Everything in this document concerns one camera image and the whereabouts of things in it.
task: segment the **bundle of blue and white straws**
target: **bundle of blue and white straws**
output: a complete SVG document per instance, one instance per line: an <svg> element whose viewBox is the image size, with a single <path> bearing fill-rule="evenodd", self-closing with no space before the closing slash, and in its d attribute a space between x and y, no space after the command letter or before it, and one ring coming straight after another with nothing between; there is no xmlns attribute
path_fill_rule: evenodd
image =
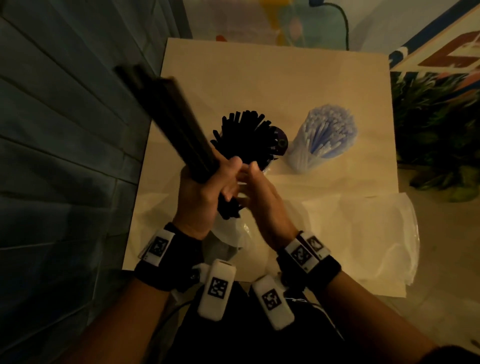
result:
<svg viewBox="0 0 480 364"><path fill-rule="evenodd" d="M337 105L314 108L288 146L287 163L304 173L347 151L355 143L357 133L353 116L345 108Z"/></svg>

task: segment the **table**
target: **table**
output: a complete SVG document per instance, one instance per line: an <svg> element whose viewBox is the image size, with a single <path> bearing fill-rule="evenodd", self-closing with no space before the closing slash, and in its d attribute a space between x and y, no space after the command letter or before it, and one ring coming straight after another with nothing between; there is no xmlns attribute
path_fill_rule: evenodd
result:
<svg viewBox="0 0 480 364"><path fill-rule="evenodd" d="M351 111L359 136L342 156L306 175L295 174L282 160L271 164L267 177L284 199L398 192L386 55L170 38L161 75L177 79L208 139L213 139L214 129L220 129L222 116L235 111L265 114L289 140L314 107L330 103ZM134 269L141 248L155 230L171 221L182 166L152 124L124 269ZM291 213L298 220L295 211ZM236 279L252 281L265 272L276 273L275 254L263 242L251 214L243 209L241 216L255 244L233 257ZM399 282L362 284L377 294L405 295L405 286Z"/></svg>

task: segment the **forearm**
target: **forearm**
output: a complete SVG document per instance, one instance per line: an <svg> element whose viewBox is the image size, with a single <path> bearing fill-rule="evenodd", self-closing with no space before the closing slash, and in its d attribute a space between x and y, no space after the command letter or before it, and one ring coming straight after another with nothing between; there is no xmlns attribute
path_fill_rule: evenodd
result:
<svg viewBox="0 0 480 364"><path fill-rule="evenodd" d="M83 333L61 363L139 363L169 292L133 279L119 300Z"/></svg>
<svg viewBox="0 0 480 364"><path fill-rule="evenodd" d="M339 327L381 363L418 363L437 346L341 271L323 290L311 288Z"/></svg>

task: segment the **left hand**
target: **left hand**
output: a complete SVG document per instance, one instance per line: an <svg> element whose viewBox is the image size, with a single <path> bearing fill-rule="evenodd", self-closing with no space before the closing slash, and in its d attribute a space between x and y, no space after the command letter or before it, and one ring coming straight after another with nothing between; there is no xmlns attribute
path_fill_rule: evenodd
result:
<svg viewBox="0 0 480 364"><path fill-rule="evenodd" d="M215 148L212 149L220 168L206 183L195 182L188 168L182 169L178 208L172 221L181 232L198 240L205 238L213 227L218 195L222 193L225 200L230 201L239 190L236 177L242 167L241 159L227 160Z"/></svg>

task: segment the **hand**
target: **hand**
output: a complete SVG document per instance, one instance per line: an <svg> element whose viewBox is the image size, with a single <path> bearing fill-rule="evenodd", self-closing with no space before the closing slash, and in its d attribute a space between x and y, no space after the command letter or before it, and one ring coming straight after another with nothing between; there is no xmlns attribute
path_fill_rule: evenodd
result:
<svg viewBox="0 0 480 364"><path fill-rule="evenodd" d="M249 166L244 164L238 180L246 183L240 185L240 192L247 197L237 197L237 200L252 212L263 239L276 251L287 246L299 230L288 217L282 198L258 168L257 162Z"/></svg>
<svg viewBox="0 0 480 364"><path fill-rule="evenodd" d="M218 171L204 184L192 180L185 166L180 175L180 190L177 213L173 225L184 234L202 240L213 227L217 215L218 195L223 194L227 201L236 196L239 190L237 174L242 161L239 157L227 160L212 148L220 162Z"/></svg>

